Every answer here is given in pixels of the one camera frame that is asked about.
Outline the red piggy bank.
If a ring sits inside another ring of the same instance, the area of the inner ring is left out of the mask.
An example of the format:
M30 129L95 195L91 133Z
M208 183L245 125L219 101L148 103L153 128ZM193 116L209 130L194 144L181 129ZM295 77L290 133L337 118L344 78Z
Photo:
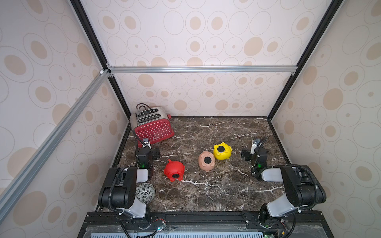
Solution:
M175 180L182 181L183 176L185 173L185 166L183 163L179 161L172 161L168 160L168 164L166 165L164 169L164 175L171 181L174 182ZM180 177L178 179L173 179L172 175L173 174L179 174Z

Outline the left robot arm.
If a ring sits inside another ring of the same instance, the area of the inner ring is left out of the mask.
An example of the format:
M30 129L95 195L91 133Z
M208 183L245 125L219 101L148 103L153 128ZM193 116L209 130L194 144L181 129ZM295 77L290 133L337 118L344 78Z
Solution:
M135 155L134 166L108 170L98 195L98 205L120 216L140 219L147 214L147 204L138 198L138 186L145 185L153 177L153 161L160 158L160 150L142 147Z

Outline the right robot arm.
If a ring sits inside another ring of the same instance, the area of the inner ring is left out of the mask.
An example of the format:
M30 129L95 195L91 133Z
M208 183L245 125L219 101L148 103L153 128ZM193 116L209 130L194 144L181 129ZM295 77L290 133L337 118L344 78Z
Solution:
M259 221L262 223L274 218L311 210L325 203L327 195L309 166L296 164L267 165L268 151L257 146L242 149L241 158L252 165L251 174L258 181L280 182L285 192L276 200L262 205Z

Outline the pink piggy bank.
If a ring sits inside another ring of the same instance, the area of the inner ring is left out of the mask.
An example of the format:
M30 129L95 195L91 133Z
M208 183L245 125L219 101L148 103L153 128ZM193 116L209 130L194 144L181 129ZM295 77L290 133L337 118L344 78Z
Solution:
M215 157L209 151L203 151L198 157L199 167L205 171L210 172L215 167Z

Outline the yellow piggy bank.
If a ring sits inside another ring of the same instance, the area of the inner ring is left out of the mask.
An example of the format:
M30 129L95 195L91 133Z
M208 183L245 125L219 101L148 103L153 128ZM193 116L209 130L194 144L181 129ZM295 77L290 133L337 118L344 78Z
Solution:
M232 155L232 147L224 142L214 145L213 155L215 159L220 161L230 159Z

